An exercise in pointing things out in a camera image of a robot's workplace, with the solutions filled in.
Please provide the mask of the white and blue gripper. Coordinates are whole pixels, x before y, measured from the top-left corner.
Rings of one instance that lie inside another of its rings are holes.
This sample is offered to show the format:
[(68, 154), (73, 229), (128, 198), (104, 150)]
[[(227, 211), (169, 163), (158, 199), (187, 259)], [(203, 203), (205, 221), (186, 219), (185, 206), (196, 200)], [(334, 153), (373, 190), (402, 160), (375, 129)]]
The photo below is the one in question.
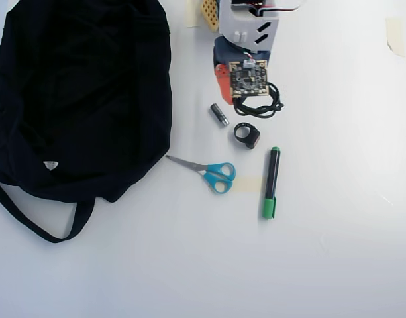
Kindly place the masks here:
[(268, 61), (279, 25), (275, 1), (218, 1), (219, 34), (213, 47), (213, 65), (222, 98), (233, 103), (230, 62), (251, 56)]

